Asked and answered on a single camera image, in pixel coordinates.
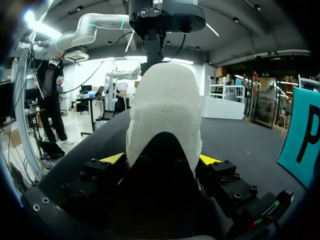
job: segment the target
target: man in black clothes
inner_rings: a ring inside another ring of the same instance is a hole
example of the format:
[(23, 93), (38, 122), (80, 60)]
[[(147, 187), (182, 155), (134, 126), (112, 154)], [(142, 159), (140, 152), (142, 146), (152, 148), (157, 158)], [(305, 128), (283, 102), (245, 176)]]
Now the man in black clothes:
[(56, 137), (52, 131), (49, 118), (52, 119), (53, 127), (62, 144), (73, 144), (66, 135), (64, 122), (61, 117), (59, 93), (57, 86), (61, 86), (64, 82), (64, 63), (61, 60), (63, 52), (59, 52), (50, 60), (43, 60), (36, 71), (39, 88), (43, 97), (38, 96), (38, 104), (40, 109), (45, 109), (40, 113), (43, 129), (49, 142), (55, 143)]

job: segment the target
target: teal sign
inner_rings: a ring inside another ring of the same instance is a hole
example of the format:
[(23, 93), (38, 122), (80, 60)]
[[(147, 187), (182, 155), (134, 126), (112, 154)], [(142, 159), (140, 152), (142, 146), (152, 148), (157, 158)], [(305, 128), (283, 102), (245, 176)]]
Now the teal sign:
[(305, 187), (320, 171), (320, 93), (295, 87), (288, 134), (278, 163)]

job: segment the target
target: black work table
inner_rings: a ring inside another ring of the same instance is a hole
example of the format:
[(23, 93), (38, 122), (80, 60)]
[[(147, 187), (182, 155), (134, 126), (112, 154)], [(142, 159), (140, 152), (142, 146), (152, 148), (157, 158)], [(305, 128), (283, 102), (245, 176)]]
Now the black work table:
[[(101, 126), (64, 156), (38, 184), (39, 188), (49, 198), (54, 198), (63, 183), (78, 177), (84, 162), (125, 152), (129, 122), (127, 110)], [(218, 160), (228, 159), (237, 165), (240, 176), (258, 186), (258, 197), (267, 192), (277, 195), (284, 189), (294, 192), (294, 201), (279, 224), (288, 220), (306, 190), (277, 163), (285, 138), (266, 127), (230, 119), (202, 118), (200, 131), (202, 154)], [(224, 216), (219, 207), (217, 210), (226, 233), (232, 221)], [(270, 225), (269, 229), (273, 232), (275, 227)]]
[[(98, 97), (85, 97), (85, 98), (77, 98), (76, 101), (77, 102), (89, 102), (89, 106), (90, 106), (90, 120), (91, 120), (91, 127), (92, 127), (92, 132), (95, 131), (95, 122), (94, 122), (94, 113), (93, 113), (93, 109), (92, 109), (92, 101), (98, 99)], [(90, 135), (91, 133), (89, 132), (80, 132), (81, 137), (83, 135)]]

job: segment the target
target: ceiling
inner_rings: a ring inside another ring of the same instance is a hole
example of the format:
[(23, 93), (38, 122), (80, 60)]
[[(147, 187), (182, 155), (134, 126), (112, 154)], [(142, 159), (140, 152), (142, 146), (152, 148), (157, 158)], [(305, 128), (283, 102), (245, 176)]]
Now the ceiling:
[[(256, 10), (245, 0), (198, 0), (206, 22), (219, 33), (219, 37), (205, 27), (188, 33), (184, 48), (199, 47), (203, 52), (210, 52), (210, 59), (215, 64), (269, 49), (306, 49), (295, 26), (273, 0), (248, 1), (260, 5), (262, 10)], [(128, 3), (124, 0), (56, 0), (55, 3), (43, 23), (61, 33), (75, 31), (79, 18), (87, 13), (128, 14)], [(76, 11), (78, 6), (83, 6), (83, 9)], [(239, 19), (239, 23), (233, 21), (234, 17)], [(123, 33), (122, 30), (100, 29), (96, 41), (87, 48), (107, 47), (108, 41), (116, 42)], [(119, 43), (126, 44), (129, 37), (128, 34)], [(168, 33), (166, 41), (170, 41), (171, 46), (180, 46), (182, 39), (182, 33)], [(139, 44), (141, 41), (135, 36), (130, 47), (135, 50)]]

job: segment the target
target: computer monitor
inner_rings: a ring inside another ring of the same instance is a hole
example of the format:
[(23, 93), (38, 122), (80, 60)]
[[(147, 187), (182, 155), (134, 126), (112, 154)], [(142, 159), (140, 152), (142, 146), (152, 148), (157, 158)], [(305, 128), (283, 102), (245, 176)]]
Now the computer monitor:
[(98, 91), (96, 91), (96, 96), (101, 96), (103, 91), (105, 90), (105, 87), (104, 86), (100, 86)]
[(119, 91), (126, 91), (127, 90), (127, 83), (126, 82), (118, 83), (116, 88)]
[(82, 85), (81, 86), (81, 91), (84, 92), (84, 91), (91, 91), (92, 90), (92, 86), (91, 85)]

